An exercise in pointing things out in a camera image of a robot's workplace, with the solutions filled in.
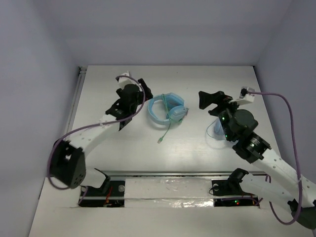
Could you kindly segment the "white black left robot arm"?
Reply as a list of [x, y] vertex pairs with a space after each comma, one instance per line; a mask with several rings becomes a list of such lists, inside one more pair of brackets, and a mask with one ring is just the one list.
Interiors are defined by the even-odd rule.
[[111, 135], [121, 131], [142, 110], [146, 101], [153, 98], [151, 89], [143, 79], [135, 80], [128, 75], [116, 77], [119, 96], [100, 121], [77, 128], [55, 141], [47, 164], [47, 177], [51, 185], [61, 187], [52, 181], [56, 178], [65, 189], [85, 187], [104, 195], [110, 188], [110, 177], [103, 171], [86, 167], [86, 158], [97, 146]]

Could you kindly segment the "light blue headphones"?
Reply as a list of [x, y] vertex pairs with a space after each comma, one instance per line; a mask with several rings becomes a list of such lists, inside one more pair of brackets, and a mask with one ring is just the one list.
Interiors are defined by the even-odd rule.
[[[154, 103], [161, 101], [163, 103], [163, 108], [165, 112], [165, 119], [160, 119], [156, 116], [153, 110]], [[185, 107], [184, 99], [175, 94], [160, 94], [148, 102], [148, 113], [150, 119], [158, 125], [170, 125], [172, 122], [178, 123], [183, 120], [183, 118], [188, 114], [189, 108]]]

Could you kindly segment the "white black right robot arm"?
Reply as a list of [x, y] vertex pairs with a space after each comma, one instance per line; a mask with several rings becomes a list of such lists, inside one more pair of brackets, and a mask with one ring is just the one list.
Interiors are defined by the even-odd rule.
[[296, 168], [284, 161], [270, 144], [255, 133], [258, 121], [253, 114], [241, 105], [254, 101], [256, 91], [242, 88], [238, 99], [233, 99], [222, 91], [209, 94], [203, 91], [199, 95], [199, 108], [204, 110], [211, 104], [216, 107], [208, 113], [218, 118], [225, 138], [233, 142], [235, 153], [264, 171], [269, 181], [262, 181], [248, 171], [237, 168], [226, 180], [214, 181], [209, 193], [216, 197], [239, 195], [249, 198], [258, 195], [270, 205], [276, 204], [286, 210], [292, 220], [282, 222], [291, 225], [294, 222], [315, 230], [316, 228], [316, 185], [301, 174], [299, 160]]

